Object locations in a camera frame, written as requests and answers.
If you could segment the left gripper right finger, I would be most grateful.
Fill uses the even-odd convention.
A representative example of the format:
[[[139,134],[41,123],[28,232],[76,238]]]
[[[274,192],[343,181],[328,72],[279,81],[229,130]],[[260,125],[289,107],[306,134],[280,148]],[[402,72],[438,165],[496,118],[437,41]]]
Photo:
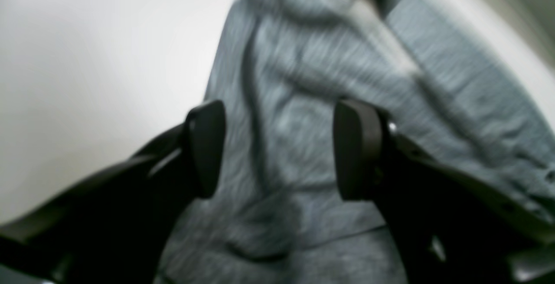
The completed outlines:
[[[442,165],[387,113],[344,99],[333,112],[337,186],[373,201],[411,284],[552,284],[554,226],[497,189]]]

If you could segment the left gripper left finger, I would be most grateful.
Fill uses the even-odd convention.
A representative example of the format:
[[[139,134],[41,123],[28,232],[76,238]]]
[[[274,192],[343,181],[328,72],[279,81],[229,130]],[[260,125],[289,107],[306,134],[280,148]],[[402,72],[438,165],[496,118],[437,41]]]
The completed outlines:
[[[56,284],[151,284],[175,223],[217,190],[225,106],[204,102],[129,159],[1,225],[1,264]]]

